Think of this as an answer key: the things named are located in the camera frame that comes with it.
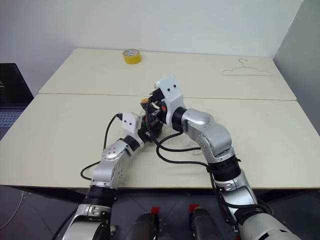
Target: white table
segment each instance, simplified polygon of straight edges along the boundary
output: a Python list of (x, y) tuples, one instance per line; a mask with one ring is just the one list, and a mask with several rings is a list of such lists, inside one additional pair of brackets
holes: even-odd
[[(106, 126), (119, 111), (141, 111), (141, 97), (39, 94), (0, 142), (0, 184), (87, 188), (83, 167), (100, 160)], [(229, 130), (235, 152), (255, 189), (320, 188), (320, 137), (296, 101), (186, 98), (188, 108), (213, 115)], [(123, 137), (113, 123), (108, 143)], [(187, 136), (171, 141), (186, 147)], [(202, 155), (167, 153), (175, 160), (205, 161)], [(157, 158), (146, 144), (130, 161), (122, 187), (209, 188), (201, 166)]]
[[(156, 81), (175, 74), (185, 98), (296, 100), (271, 57), (148, 51), (141, 57), (130, 65), (122, 50), (76, 49), (39, 92), (146, 96)], [(239, 59), (250, 68), (226, 71), (241, 66)]]

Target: white hanger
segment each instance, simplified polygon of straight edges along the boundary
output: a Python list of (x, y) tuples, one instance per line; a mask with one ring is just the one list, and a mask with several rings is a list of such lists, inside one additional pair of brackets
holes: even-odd
[(248, 62), (247, 59), (239, 58), (238, 62), (241, 63), (241, 66), (235, 67), (231, 70), (225, 69), (221, 72), (221, 75), (225, 76), (272, 76), (267, 70), (259, 70), (254, 67), (245, 66), (243, 61)]

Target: silver robot arm segment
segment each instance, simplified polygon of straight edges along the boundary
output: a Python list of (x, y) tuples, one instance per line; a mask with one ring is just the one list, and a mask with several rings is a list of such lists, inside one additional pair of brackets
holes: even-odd
[(122, 128), (126, 134), (107, 146), (101, 161), (93, 172), (90, 188), (82, 204), (72, 218), (63, 240), (99, 240), (110, 238), (112, 205), (116, 201), (116, 189), (125, 174), (126, 166), (134, 151), (144, 146), (141, 137), (142, 118), (124, 112)]
[(244, 171), (239, 167), (228, 130), (196, 109), (186, 109), (173, 75), (156, 83), (152, 100), (164, 103), (165, 123), (198, 143), (214, 177), (221, 213), (237, 226), (243, 240), (299, 240), (273, 216), (259, 208)]

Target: gray floor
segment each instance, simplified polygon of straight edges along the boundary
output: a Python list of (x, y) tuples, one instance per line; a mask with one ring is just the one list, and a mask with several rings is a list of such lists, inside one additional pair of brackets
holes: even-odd
[[(0, 186), (0, 226), (16, 209), (21, 191)], [(122, 240), (136, 218), (152, 207), (160, 207), (160, 235), (176, 240), (191, 240), (188, 206), (199, 204), (216, 219), (224, 239), (234, 240), (235, 233), (223, 222), (217, 202), (209, 195), (125, 195), (114, 205), (111, 223), (117, 230), (112, 237)], [(320, 194), (317, 190), (273, 202), (276, 217), (303, 240), (320, 240)], [(33, 193), (24, 193), (22, 205), (12, 221), (0, 230), (1, 240), (51, 239), (61, 222), (76, 204)]]

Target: yellow tape roll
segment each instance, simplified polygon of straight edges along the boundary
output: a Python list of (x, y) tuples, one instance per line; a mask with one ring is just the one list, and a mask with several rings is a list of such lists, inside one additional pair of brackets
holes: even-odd
[(140, 52), (137, 49), (126, 49), (122, 55), (127, 64), (138, 64), (141, 62)]

